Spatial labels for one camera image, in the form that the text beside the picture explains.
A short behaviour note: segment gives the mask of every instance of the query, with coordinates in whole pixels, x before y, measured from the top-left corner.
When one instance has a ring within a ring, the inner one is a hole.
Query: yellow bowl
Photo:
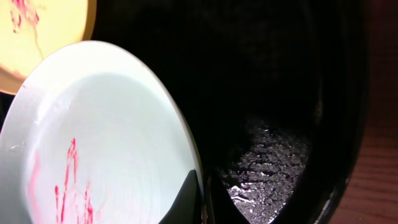
[[[56,50],[90,40],[96,0],[0,1],[0,91],[16,94]]]

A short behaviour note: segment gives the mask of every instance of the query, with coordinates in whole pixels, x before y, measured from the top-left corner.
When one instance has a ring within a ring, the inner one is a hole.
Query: white bowl
[[[108,43],[47,57],[0,135],[0,223],[158,223],[200,158],[159,79]]]

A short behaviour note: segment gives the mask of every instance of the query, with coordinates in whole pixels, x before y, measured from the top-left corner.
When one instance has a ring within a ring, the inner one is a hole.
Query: wet surface
[[[235,206],[252,223],[271,222],[287,203],[311,148],[297,134],[260,118],[247,123],[251,147],[221,178]]]

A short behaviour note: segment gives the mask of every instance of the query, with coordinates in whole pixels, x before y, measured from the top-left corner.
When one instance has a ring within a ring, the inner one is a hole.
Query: brown wooden surface
[[[369,2],[368,121],[353,176],[331,224],[398,223],[398,1]]]

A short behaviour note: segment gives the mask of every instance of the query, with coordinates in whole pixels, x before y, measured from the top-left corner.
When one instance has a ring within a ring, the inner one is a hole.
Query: pink stain
[[[36,197],[35,197],[35,189],[36,189],[36,182],[37,176],[40,172],[40,161],[39,161],[39,154],[35,155],[35,164],[33,167],[32,175],[30,176],[29,185],[28,185],[28,198],[32,204],[33,213],[36,217],[34,217],[38,223],[42,223],[42,219],[40,217],[40,209],[37,205]]]
[[[74,174],[74,183],[76,184],[76,173],[77,173],[77,168],[78,168],[78,154],[76,150],[76,140],[73,138],[72,144],[68,149],[67,153],[67,170],[65,174],[65,181],[64,181],[64,187],[65,190],[63,192],[63,198],[62,198],[62,207],[61,207],[61,217],[60,217],[60,223],[63,223],[64,221],[64,214],[65,214],[65,202],[67,199],[67,188],[68,188],[68,181],[69,181],[69,170],[70,170],[70,165],[72,164],[73,160],[73,174]],[[57,224],[59,224],[59,211],[58,211],[58,186],[55,186],[55,203],[56,203],[56,221]],[[86,186],[86,192],[85,192],[85,208],[83,212],[83,219],[84,219],[84,224],[93,224],[93,206],[91,204],[91,199],[90,199],[90,183],[87,183]],[[78,206],[76,205],[76,212],[77,212],[77,224],[80,224],[80,217],[79,217],[79,212],[78,212]]]
[[[22,25],[22,20],[25,20],[28,25],[33,28],[35,35],[35,44],[37,49],[40,52],[40,56],[43,58],[43,53],[37,43],[37,29],[36,26],[39,23],[39,15],[37,15],[37,11],[34,6],[30,4],[29,0],[11,0],[12,8],[10,10],[11,13],[11,21],[14,24],[13,32],[15,34],[19,33],[19,29]]]

